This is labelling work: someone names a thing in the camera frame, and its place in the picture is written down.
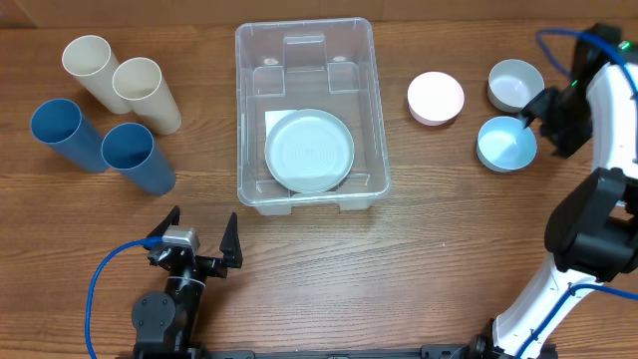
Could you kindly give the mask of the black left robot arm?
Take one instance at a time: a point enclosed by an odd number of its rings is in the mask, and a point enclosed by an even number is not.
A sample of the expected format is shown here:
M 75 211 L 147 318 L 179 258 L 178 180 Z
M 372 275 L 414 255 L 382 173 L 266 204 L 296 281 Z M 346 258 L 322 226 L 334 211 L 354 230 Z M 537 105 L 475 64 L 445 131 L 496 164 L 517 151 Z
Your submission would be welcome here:
M 150 265 L 163 268 L 168 277 L 164 290 L 142 295 L 133 306 L 135 358 L 210 358 L 205 346 L 192 340 L 206 279 L 224 278 L 230 268 L 242 266 L 236 213 L 225 228 L 221 257 L 200 255 L 197 230 L 181 226 L 179 217 L 175 206 L 149 233 L 157 242 L 144 246 Z

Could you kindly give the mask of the beige cup left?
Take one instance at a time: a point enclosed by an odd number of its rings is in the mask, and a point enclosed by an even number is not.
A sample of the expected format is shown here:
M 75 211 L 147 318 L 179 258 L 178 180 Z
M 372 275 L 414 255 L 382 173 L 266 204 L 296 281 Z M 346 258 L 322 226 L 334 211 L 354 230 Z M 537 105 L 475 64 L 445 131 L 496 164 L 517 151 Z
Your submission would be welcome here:
M 113 88 L 113 76 L 120 62 L 104 38 L 97 35 L 76 38 L 66 46 L 61 61 L 65 71 L 110 112 L 123 115 L 132 110 Z

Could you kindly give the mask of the dark blue cup near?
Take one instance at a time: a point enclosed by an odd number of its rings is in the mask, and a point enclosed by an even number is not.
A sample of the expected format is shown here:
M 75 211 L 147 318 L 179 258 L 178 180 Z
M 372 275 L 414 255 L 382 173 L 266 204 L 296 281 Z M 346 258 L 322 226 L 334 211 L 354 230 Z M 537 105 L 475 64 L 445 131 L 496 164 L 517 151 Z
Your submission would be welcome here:
M 161 196 L 176 182 L 174 169 L 151 131 L 138 123 L 112 128 L 101 145 L 104 161 L 145 192 Z

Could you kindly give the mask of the beige cup right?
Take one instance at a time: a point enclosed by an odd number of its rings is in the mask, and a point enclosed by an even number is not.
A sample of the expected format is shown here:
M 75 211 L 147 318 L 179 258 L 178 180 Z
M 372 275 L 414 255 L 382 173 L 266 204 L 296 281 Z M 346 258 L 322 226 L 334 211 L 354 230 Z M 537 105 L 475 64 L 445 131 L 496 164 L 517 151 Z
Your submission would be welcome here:
M 175 133 L 181 114 L 160 66 L 146 57 L 131 58 L 115 71 L 115 93 L 157 134 Z

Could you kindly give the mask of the pink bowl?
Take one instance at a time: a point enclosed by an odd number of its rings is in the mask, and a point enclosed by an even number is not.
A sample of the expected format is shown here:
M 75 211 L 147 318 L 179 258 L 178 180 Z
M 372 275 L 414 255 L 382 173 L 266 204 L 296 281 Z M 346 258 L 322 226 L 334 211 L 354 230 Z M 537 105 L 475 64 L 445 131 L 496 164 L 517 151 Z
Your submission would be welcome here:
M 426 72 L 412 80 L 407 91 L 408 106 L 415 120 L 439 126 L 454 119 L 463 109 L 461 84 L 443 72 Z

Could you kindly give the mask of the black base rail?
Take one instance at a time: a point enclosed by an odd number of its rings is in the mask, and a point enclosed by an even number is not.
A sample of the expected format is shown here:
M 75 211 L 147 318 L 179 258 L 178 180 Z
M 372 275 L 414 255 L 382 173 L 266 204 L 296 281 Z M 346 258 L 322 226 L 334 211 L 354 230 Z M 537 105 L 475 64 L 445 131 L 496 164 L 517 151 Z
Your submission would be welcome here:
M 467 345 L 432 344 L 411 349 L 369 349 L 255 353 L 250 350 L 208 351 L 205 359 L 461 359 Z

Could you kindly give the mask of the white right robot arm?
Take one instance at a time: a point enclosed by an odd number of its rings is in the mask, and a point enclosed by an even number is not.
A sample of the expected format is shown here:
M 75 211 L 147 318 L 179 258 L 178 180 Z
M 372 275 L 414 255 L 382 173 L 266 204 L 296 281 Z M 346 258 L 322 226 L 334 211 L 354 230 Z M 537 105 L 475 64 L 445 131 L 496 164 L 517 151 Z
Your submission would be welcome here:
M 637 65 L 599 55 L 577 60 L 563 90 L 545 89 L 513 117 L 478 132 L 477 153 L 492 170 L 528 164 L 540 131 L 568 158 L 593 143 L 592 172 L 551 213 L 547 251 L 522 292 L 458 355 L 462 358 L 554 358 L 546 340 L 589 293 L 637 268 Z

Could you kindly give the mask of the light blue bowl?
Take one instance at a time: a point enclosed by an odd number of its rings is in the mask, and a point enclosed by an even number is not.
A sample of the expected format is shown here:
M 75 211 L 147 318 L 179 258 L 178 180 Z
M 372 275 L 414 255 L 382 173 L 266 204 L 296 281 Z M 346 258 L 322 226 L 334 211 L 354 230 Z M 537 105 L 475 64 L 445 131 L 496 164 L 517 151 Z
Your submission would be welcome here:
M 537 142 L 531 128 L 518 118 L 499 116 L 485 122 L 478 132 L 477 155 L 488 169 L 498 173 L 521 170 L 532 163 Z

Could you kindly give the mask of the beige cup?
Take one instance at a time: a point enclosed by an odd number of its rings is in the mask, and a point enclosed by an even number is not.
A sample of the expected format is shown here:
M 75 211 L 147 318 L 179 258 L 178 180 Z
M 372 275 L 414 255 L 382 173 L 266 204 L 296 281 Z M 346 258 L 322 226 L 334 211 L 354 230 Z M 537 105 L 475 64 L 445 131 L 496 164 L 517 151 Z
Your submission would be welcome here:
M 61 61 L 65 71 L 110 112 L 123 115 L 132 110 L 113 88 L 113 76 L 120 62 L 104 38 L 97 35 L 76 38 L 66 46 Z
M 131 58 L 115 71 L 115 93 L 157 134 L 175 133 L 181 114 L 160 66 L 146 57 Z

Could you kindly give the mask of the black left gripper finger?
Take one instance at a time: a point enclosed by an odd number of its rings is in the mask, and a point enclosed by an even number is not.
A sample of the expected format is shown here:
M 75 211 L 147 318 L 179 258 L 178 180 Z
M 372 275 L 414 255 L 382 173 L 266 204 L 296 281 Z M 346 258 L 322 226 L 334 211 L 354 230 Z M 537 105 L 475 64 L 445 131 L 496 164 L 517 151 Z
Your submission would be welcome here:
M 179 224 L 180 208 L 175 205 L 169 214 L 148 234 L 148 237 L 162 237 L 172 226 Z
M 219 250 L 223 254 L 222 262 L 226 267 L 242 267 L 243 254 L 238 235 L 238 216 L 235 212 L 233 212 L 229 218 Z

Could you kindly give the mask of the grey plate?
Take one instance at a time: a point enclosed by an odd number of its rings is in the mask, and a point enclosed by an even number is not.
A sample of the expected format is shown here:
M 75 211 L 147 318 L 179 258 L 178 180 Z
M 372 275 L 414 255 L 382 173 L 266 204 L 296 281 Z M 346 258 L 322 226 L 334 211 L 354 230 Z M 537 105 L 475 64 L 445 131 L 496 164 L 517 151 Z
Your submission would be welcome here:
M 355 143 L 336 116 L 316 109 L 297 110 L 271 128 L 264 156 L 271 175 L 287 189 L 323 192 L 350 172 Z

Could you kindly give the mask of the grey bowl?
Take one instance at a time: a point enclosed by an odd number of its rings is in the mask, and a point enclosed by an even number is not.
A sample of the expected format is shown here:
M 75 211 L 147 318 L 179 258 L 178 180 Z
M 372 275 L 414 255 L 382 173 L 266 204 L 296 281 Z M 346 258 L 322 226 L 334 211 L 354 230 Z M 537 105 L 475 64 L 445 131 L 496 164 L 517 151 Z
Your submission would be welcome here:
M 543 77 L 531 64 L 506 59 L 491 68 L 487 78 L 487 97 L 497 109 L 517 113 L 544 87 Z

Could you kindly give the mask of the dark blue cup far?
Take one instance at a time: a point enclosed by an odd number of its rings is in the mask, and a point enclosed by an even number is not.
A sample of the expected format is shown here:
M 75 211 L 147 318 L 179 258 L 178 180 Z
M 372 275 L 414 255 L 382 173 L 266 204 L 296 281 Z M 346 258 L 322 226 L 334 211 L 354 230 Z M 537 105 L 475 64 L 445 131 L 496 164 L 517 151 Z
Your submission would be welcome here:
M 39 106 L 30 129 L 39 142 L 87 172 L 103 173 L 109 168 L 101 153 L 102 135 L 69 99 L 53 99 Z

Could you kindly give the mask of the clear plastic storage bin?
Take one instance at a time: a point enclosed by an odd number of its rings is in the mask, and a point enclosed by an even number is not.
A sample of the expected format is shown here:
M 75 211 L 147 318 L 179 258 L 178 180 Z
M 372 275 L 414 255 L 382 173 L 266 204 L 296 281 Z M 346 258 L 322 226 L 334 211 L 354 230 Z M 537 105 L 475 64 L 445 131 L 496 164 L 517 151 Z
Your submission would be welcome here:
M 391 187 L 373 27 L 364 18 L 245 23 L 235 32 L 237 195 L 262 215 Z

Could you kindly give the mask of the dark blue cup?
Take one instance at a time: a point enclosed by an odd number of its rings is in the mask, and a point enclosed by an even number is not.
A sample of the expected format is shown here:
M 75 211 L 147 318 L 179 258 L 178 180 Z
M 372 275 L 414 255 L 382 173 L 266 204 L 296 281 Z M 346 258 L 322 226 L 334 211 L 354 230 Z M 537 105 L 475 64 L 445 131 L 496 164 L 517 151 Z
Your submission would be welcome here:
M 103 173 L 109 168 L 101 153 L 102 135 L 69 99 L 53 99 L 39 106 L 30 129 L 39 142 L 87 172 Z
M 138 123 L 112 128 L 101 145 L 104 161 L 145 192 L 161 196 L 176 182 L 174 169 L 151 131 Z

